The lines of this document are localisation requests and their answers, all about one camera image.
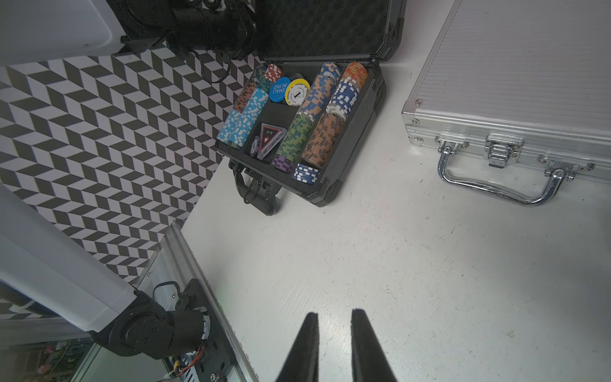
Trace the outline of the mixed brown chip row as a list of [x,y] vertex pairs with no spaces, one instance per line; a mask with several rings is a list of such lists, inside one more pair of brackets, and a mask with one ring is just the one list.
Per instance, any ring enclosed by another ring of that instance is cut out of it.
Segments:
[[233,109],[238,113],[243,113],[249,100],[254,95],[256,89],[269,92],[272,85],[283,76],[281,67],[275,64],[261,64],[256,67],[250,80],[243,86],[240,95],[233,105]]

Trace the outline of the chip row red blue brown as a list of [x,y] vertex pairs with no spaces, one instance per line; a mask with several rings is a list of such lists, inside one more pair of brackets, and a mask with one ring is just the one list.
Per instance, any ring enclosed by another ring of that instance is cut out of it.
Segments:
[[294,179],[309,185],[318,180],[368,77],[361,63],[347,66],[294,169]]

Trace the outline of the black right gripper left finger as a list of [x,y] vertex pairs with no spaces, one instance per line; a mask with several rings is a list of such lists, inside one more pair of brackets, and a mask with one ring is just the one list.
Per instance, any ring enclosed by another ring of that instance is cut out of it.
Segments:
[[319,359],[318,314],[306,315],[276,382],[317,382]]

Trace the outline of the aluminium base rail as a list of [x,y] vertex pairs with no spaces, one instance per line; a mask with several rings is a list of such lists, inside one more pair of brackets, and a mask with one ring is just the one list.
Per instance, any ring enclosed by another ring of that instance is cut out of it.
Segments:
[[256,381],[181,229],[168,227],[138,286],[86,264],[85,296],[67,320],[116,355],[178,359],[173,380]]

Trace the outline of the clear all-in triangle plaque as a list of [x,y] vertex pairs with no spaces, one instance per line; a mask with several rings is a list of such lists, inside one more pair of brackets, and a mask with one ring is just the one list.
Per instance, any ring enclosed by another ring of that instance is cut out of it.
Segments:
[[286,128],[262,124],[259,133],[257,159],[264,159],[285,137]]

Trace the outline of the large black poker case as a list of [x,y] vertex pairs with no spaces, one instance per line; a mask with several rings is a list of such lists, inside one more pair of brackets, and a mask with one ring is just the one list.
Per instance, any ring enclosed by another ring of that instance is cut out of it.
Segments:
[[243,201],[270,216],[286,189],[332,202],[380,111],[380,68],[399,48],[404,1],[257,1],[262,64],[216,141]]

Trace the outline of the blue small blind button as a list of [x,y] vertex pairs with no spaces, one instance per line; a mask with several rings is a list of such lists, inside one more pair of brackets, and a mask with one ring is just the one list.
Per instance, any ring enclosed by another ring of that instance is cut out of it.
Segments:
[[287,76],[279,78],[270,88],[269,100],[273,103],[286,103],[286,91],[291,84]]

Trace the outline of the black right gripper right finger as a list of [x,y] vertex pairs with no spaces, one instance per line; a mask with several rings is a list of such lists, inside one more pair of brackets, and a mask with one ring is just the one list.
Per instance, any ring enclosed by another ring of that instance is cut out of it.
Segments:
[[396,382],[376,333],[362,309],[352,311],[351,334],[353,381]]

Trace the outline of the yellow 1 poker chip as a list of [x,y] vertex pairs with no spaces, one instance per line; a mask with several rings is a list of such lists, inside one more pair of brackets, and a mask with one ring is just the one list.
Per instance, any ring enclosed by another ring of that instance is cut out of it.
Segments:
[[300,107],[310,91],[310,83],[305,79],[296,79],[289,83],[285,93],[285,103],[291,107]]

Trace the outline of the purple 500 poker chip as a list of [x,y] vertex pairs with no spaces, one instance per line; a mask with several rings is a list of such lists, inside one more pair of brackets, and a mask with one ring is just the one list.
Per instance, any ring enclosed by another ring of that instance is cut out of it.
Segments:
[[249,154],[251,157],[256,158],[260,151],[260,137],[256,136],[251,142]]

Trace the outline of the chip row blue green purple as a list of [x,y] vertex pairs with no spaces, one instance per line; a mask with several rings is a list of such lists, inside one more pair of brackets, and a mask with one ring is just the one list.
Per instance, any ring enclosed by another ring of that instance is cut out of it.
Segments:
[[291,125],[276,151],[273,166],[283,173],[294,170],[296,162],[323,113],[329,99],[341,78],[341,69],[333,62],[322,65],[314,78],[305,102],[300,106]]

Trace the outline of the small silver poker case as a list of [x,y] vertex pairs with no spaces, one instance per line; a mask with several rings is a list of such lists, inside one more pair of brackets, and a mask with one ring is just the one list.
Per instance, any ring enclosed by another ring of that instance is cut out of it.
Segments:
[[[609,2],[456,1],[402,117],[454,186],[538,206],[565,181],[609,181]],[[456,154],[530,167],[547,181],[530,197],[458,178],[447,170]]]

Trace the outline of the teal white chip row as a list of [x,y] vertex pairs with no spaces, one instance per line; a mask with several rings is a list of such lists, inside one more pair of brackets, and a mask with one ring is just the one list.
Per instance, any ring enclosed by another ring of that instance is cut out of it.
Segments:
[[234,147],[243,147],[250,131],[250,122],[255,122],[256,111],[260,111],[267,102],[267,92],[258,87],[249,87],[243,90],[234,103],[224,126],[217,139]]

